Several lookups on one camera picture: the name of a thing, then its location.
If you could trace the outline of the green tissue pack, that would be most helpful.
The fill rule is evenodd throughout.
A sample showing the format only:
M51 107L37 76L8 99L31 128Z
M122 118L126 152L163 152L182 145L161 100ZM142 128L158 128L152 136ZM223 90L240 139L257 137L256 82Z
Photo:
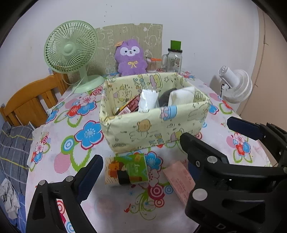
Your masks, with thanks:
M125 186L149 182L148 168L143 153L105 158L105 184Z

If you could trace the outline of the white towel paper band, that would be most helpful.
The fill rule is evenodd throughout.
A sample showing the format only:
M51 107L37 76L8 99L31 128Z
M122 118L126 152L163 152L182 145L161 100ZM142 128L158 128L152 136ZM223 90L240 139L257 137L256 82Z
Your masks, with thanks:
M144 89L141 92L138 104L138 112L147 113L151 109L159 107L158 92L155 90Z

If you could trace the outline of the glass jar green lid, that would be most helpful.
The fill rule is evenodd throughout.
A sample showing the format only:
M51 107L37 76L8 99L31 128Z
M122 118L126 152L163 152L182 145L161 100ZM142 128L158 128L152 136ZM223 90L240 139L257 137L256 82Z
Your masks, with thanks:
M180 74L182 67L182 42L171 40L168 53L161 57L161 67L166 72L176 72Z

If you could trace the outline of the pink sachet packet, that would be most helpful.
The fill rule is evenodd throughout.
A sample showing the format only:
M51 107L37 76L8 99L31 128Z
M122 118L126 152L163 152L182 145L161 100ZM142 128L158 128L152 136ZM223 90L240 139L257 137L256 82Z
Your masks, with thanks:
M181 161L176 161L171 166L165 168L163 173L173 187L177 196L186 206L190 192L195 187L195 181L189 171Z

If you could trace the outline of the green desk fan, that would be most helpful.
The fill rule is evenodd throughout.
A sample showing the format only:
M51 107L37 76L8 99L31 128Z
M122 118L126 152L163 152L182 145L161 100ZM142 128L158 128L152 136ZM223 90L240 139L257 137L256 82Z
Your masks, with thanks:
M80 80L72 85L72 92L91 91L105 81L101 75L88 75L87 65L96 53L98 37L95 29L81 20L67 21L55 28L46 40L44 58L55 72L79 72Z

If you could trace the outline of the grey plaid pillow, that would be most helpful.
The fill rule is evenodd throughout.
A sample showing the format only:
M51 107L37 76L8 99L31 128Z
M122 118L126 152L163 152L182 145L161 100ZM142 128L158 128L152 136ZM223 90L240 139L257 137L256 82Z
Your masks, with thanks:
M33 127L11 126L8 122L1 129L1 171L16 192L25 195Z

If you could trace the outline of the white floor fan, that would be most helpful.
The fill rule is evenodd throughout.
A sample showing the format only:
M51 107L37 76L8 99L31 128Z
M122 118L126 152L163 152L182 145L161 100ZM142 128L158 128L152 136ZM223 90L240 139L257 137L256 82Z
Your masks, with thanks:
M231 70L228 66L222 66L218 75L223 81L223 97L231 104L245 101L252 92L252 80L246 71L242 69Z

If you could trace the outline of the yellow cartoon tissue pack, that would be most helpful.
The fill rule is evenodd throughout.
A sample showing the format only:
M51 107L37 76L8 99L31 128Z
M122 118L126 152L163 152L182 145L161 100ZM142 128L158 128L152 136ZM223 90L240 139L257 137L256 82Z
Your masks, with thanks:
M140 101L140 94L130 99L125 105L120 107L115 115L118 116L136 112L139 108L139 101Z

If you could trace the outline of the beige wooden door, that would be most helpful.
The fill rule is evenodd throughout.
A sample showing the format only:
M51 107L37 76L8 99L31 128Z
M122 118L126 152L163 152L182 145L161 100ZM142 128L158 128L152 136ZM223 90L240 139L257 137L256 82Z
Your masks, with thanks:
M241 118L272 123L286 130L286 40L272 19L261 9L259 41L251 75L251 95L240 104Z

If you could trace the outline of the toothpick jar orange lid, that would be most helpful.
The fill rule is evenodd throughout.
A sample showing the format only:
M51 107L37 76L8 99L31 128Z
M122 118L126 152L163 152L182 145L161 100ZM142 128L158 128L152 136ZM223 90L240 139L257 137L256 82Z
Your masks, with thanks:
M161 59L146 57L146 62L147 62L146 72L155 73L158 69L158 66L161 64Z

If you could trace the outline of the green cartoon wall mat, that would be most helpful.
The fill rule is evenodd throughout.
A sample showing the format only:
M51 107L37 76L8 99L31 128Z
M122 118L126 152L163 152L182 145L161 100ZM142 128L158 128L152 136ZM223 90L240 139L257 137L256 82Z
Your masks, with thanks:
M154 23L119 24L95 29L98 38L97 49L90 61L89 75L106 75L118 71L115 59L117 50L124 58L141 55L143 58L160 59L162 55L163 25Z

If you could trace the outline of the purple plush toy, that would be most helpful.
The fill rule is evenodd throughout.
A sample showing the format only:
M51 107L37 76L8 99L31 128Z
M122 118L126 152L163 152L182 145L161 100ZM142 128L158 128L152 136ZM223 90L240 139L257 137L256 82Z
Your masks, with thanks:
M147 62L143 49L136 39L118 42L115 47L114 57L118 63L118 72L121 76L146 73Z

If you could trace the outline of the white crumpled cloth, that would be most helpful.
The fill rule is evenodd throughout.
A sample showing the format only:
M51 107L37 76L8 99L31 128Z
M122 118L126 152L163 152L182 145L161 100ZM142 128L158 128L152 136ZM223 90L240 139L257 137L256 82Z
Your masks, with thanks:
M18 211L20 209L18 196L7 178L1 183L1 200L4 203L8 217L10 219L18 218Z

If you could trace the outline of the floral tablecloth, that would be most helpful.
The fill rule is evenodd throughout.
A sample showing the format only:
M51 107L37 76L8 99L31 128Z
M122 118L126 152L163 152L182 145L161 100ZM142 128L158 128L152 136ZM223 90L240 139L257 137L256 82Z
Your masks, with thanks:
M269 167L271 162L259 142L228 129L235 111L202 81L190 73L182 77L210 97L211 107L197 137L225 154L236 165ZM64 102L39 128L30 150L26 206L30 206L40 180L59 182L75 175L96 154L114 157L100 125L100 97L94 92L67 91ZM81 206L97 232L193 232L197 227L169 184L163 170L187 155L180 141L129 151L145 155L150 181L136 186L108 186L100 175Z

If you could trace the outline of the grey drawstring pouch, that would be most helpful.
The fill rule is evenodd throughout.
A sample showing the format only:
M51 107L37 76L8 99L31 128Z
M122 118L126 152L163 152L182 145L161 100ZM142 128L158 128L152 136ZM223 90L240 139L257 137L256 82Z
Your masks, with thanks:
M165 91L160 97L159 97L159 106L160 107L165 107L168 105L168 101L169 101L169 96L171 94L172 91L175 91L176 88L172 88L169 89L167 91Z

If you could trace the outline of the yellow cartoon fabric box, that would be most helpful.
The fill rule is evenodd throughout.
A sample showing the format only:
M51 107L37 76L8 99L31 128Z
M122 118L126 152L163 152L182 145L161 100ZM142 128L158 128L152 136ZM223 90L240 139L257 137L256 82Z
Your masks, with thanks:
M145 113L117 115L116 111L144 89L162 96L166 91L191 87L187 78L177 73L147 73L116 77L103 85L99 119L108 145L115 153L123 153L171 143L188 132L197 135L207 117L210 98L195 89L187 104L159 107Z

